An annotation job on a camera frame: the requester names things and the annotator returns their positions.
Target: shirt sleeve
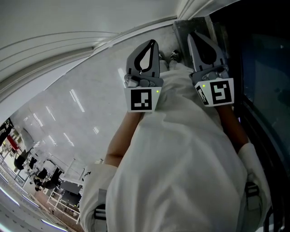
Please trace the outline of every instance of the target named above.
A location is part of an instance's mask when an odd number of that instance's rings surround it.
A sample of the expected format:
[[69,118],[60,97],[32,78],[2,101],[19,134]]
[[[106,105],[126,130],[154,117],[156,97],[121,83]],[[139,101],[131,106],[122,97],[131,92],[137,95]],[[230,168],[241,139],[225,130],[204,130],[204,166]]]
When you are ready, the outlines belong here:
[[259,188],[259,196],[262,202],[262,215],[260,224],[265,220],[266,214],[271,206],[271,195],[269,185],[252,143],[245,144],[238,152],[242,163],[247,170],[247,182],[253,182]]
[[85,232],[94,231],[94,211],[100,204],[99,189],[107,190],[116,173],[117,167],[107,164],[91,164],[85,169],[83,193],[80,202],[81,225]]

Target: white t-shirt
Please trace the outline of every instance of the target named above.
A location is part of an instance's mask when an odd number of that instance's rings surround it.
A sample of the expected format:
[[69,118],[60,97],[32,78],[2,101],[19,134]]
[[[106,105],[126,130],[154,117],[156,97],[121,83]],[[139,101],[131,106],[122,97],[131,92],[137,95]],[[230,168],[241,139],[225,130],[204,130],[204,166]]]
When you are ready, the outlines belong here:
[[[96,228],[92,210],[99,204],[85,194],[92,198],[104,185],[108,232],[236,231],[247,162],[251,169],[257,167],[254,176],[270,199],[254,147],[247,144],[236,154],[218,113],[203,106],[188,75],[160,75],[164,86],[157,108],[137,126],[118,169],[105,164],[90,167],[99,173],[100,168],[106,170],[112,180],[102,181],[103,175],[85,178],[80,206],[85,231]],[[254,164],[239,157],[244,154],[254,154]],[[92,189],[96,181],[104,184]]]

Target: polished floor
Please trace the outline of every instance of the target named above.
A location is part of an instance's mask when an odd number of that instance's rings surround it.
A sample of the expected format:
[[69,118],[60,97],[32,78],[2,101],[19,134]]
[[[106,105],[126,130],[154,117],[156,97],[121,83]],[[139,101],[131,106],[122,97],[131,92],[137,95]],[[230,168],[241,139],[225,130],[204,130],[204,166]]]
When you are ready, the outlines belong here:
[[91,162],[104,158],[126,113],[123,78],[126,59],[141,43],[155,39],[169,57],[178,42],[171,26],[130,38],[81,63],[11,116],[39,146],[42,159],[52,159],[78,177]]

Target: red object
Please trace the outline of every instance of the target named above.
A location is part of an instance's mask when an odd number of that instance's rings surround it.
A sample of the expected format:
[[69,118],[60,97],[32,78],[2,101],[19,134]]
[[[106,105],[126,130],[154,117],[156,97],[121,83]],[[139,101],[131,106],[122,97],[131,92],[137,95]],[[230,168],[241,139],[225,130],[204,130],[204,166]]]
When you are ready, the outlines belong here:
[[14,148],[14,150],[19,149],[19,147],[17,146],[17,143],[15,143],[14,139],[12,139],[12,137],[10,135],[7,136],[7,139],[10,142],[11,146]]

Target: foot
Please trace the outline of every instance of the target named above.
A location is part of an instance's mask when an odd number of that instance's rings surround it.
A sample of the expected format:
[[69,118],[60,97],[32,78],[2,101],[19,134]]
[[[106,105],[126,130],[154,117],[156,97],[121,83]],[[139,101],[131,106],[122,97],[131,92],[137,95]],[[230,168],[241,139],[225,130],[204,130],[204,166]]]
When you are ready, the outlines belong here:
[[159,53],[159,60],[164,60],[164,57],[161,53]]
[[170,60],[175,60],[177,62],[180,62],[180,54],[179,51],[174,50],[170,55]]

